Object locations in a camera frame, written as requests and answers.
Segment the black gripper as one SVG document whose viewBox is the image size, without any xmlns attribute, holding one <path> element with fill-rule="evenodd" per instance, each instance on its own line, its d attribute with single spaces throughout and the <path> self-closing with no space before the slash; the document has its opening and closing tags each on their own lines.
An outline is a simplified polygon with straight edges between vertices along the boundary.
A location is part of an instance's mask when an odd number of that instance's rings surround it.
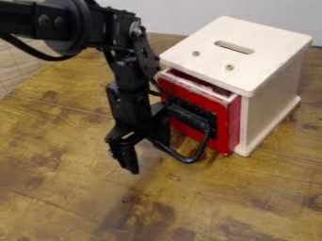
<svg viewBox="0 0 322 241">
<path fill-rule="evenodd" d="M 136 143 L 147 138 L 169 146 L 171 128 L 164 103 L 149 103 L 149 96 L 161 94 L 153 90 L 128 92 L 117 88 L 108 88 L 105 92 L 116 124 L 104 140 L 120 167 L 139 174 Z"/>
</svg>

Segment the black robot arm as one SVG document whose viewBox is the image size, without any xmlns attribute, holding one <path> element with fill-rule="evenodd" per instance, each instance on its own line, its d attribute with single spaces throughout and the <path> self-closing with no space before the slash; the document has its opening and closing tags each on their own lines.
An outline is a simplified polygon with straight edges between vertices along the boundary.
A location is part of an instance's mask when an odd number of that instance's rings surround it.
<svg viewBox="0 0 322 241">
<path fill-rule="evenodd" d="M 119 165 L 137 174 L 135 145 L 157 138 L 161 111 L 148 99 L 161 95 L 160 58 L 137 15 L 95 0 L 0 0 L 0 39 L 45 61 L 64 61 L 86 48 L 104 54 L 115 77 L 105 92 L 116 121 L 105 142 Z"/>
</svg>

